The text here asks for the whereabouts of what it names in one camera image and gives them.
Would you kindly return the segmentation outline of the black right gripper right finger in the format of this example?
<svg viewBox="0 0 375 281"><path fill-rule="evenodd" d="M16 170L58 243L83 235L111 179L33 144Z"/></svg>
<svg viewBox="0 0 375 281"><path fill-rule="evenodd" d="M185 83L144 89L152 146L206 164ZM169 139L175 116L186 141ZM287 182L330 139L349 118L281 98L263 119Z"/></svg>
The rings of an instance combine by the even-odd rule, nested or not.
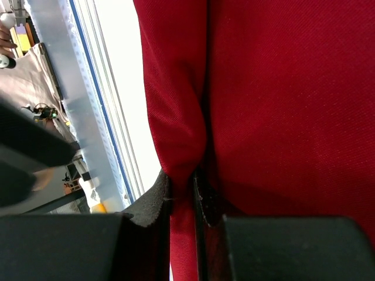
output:
<svg viewBox="0 0 375 281"><path fill-rule="evenodd" d="M373 280L374 250L346 217L248 217L193 175L200 280Z"/></svg>

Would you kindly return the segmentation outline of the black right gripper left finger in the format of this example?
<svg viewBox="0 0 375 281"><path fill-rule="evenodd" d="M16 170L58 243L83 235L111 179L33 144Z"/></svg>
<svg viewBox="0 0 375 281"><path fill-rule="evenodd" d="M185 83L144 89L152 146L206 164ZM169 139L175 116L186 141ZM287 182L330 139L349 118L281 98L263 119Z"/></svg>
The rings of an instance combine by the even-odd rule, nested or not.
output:
<svg viewBox="0 0 375 281"><path fill-rule="evenodd" d="M165 173L124 211L1 218L2 280L168 280Z"/></svg>

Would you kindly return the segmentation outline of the red cloth napkin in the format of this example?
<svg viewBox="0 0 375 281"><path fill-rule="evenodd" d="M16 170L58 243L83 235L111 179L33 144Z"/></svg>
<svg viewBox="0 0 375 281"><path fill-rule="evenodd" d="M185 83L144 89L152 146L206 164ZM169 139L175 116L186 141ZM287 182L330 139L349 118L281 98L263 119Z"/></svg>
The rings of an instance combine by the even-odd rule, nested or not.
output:
<svg viewBox="0 0 375 281"><path fill-rule="evenodd" d="M190 177L248 215L344 215L374 239L373 1L135 1L171 264L196 280Z"/></svg>

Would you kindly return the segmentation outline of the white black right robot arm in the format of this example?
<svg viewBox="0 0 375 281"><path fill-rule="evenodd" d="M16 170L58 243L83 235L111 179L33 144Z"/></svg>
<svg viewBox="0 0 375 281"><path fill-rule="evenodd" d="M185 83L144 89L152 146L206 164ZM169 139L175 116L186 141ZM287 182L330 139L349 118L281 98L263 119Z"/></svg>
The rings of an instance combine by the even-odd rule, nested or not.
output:
<svg viewBox="0 0 375 281"><path fill-rule="evenodd" d="M1 206L26 200L35 173L76 148L1 102ZM345 217L246 217L196 174L199 280L373 280L374 250ZM2 280L168 280L169 179L115 214L1 218Z"/></svg>

